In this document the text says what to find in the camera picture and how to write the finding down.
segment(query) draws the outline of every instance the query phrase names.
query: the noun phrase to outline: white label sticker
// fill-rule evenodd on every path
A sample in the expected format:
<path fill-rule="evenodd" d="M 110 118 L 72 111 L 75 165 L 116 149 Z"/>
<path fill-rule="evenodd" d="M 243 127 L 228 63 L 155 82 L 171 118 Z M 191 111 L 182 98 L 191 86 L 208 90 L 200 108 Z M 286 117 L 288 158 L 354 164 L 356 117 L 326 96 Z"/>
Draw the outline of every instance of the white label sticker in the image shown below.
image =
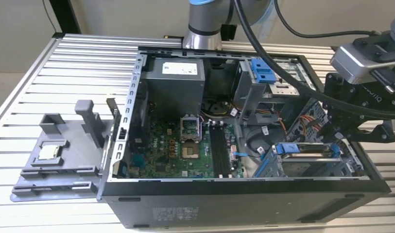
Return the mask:
<path fill-rule="evenodd" d="M 268 126 L 262 126 L 262 132 L 263 132 L 263 135 L 268 135 L 270 134 Z"/>
<path fill-rule="evenodd" d="M 196 63 L 164 62 L 163 74 L 198 75 Z"/>
<path fill-rule="evenodd" d="M 236 116 L 236 113 L 238 113 L 238 109 L 234 108 L 234 109 L 231 110 L 231 115 L 232 115 L 232 116 Z"/>
<path fill-rule="evenodd" d="M 262 97 L 263 97 L 264 99 L 270 99 L 270 98 L 272 98 L 272 93 L 263 93 L 263 94 L 262 94 Z"/>
<path fill-rule="evenodd" d="M 264 154 L 264 149 L 263 149 L 263 147 L 258 147 L 256 151 L 258 151 L 258 153 L 259 153 L 260 155 Z"/>

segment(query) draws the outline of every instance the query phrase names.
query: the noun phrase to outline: metal chassis frame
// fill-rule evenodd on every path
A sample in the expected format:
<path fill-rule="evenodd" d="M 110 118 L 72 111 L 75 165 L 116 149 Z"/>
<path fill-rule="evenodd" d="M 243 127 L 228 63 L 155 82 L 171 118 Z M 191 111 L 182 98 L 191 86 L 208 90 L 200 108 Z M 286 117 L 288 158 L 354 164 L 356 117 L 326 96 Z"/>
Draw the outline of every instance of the metal chassis frame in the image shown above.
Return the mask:
<path fill-rule="evenodd" d="M 132 72 L 131 87 L 127 95 L 126 108 L 123 111 L 120 128 L 130 130 L 130 117 L 134 109 L 134 102 L 136 96 L 136 89 L 139 85 L 140 70 L 144 65 L 147 55 L 158 54 L 159 56 L 179 56 L 188 58 L 231 58 L 246 59 L 256 55 L 254 53 L 231 53 L 224 51 L 210 50 L 187 50 L 171 48 L 143 48 L 139 47 L 139 56 L 135 63 Z M 280 57 L 298 57 L 303 61 L 303 67 L 307 70 L 311 80 L 318 88 L 323 90 L 324 86 L 315 75 L 315 72 L 306 62 L 303 56 L 274 54 Z M 211 181 L 216 182 L 192 182 L 194 179 L 116 179 L 112 178 L 112 170 L 110 169 L 110 176 L 107 178 L 103 196 L 142 196 L 142 195 L 226 195 L 226 194 L 268 194 L 287 192 L 286 188 L 291 183 L 291 192 L 390 192 L 390 188 L 371 163 L 368 156 L 358 143 L 350 142 L 354 150 L 356 151 L 366 170 L 370 174 L 370 181 L 363 180 L 340 180 L 340 181 L 275 181 L 275 182 L 248 182 L 251 179 L 220 179 L 214 178 Z M 123 159 L 123 153 L 127 151 L 127 137 L 118 139 L 115 149 L 111 157 L 111 167 Z"/>

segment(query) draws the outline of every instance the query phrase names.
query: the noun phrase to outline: blue plastic clip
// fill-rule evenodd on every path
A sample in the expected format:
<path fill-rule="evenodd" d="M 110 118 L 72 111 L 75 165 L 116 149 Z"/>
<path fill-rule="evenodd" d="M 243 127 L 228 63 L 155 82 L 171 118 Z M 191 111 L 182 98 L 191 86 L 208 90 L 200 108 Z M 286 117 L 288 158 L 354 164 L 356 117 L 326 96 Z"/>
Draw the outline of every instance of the blue plastic clip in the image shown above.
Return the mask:
<path fill-rule="evenodd" d="M 239 153 L 239 152 L 234 152 L 234 155 L 238 155 L 238 156 L 240 156 L 240 157 L 246 157 L 246 156 L 248 156 L 247 153 Z"/>
<path fill-rule="evenodd" d="M 259 58 L 252 58 L 252 71 L 255 73 L 258 83 L 275 83 L 276 77 L 272 69 Z"/>

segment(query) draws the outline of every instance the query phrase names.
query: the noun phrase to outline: green circuit board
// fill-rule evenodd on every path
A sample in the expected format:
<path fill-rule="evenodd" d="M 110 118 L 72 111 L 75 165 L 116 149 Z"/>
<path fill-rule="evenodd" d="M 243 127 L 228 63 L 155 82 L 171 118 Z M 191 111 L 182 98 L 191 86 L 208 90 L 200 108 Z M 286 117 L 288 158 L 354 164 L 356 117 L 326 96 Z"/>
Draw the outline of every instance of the green circuit board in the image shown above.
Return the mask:
<path fill-rule="evenodd" d="M 224 127 L 228 142 L 236 146 L 232 126 Z M 180 124 L 155 122 L 151 124 L 150 141 L 138 153 L 144 165 L 130 165 L 131 178 L 214 178 L 212 156 L 210 146 L 210 130 L 203 126 L 199 143 L 180 143 Z M 243 177 L 242 165 L 231 172 L 232 177 Z"/>

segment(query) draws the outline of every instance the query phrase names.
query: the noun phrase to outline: motherboard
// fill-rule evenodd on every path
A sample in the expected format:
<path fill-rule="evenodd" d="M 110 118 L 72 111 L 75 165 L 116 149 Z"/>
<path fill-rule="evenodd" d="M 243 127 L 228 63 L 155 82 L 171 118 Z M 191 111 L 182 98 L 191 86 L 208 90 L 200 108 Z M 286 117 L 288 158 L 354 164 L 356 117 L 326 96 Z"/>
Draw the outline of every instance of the motherboard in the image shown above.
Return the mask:
<path fill-rule="evenodd" d="M 187 117 L 184 121 L 151 123 L 148 145 L 134 151 L 130 178 L 243 177 L 240 160 L 232 156 L 238 147 L 232 125 L 204 123 L 198 117 L 195 122 L 198 125 Z M 186 140 L 183 135 L 199 135 L 199 138 Z"/>

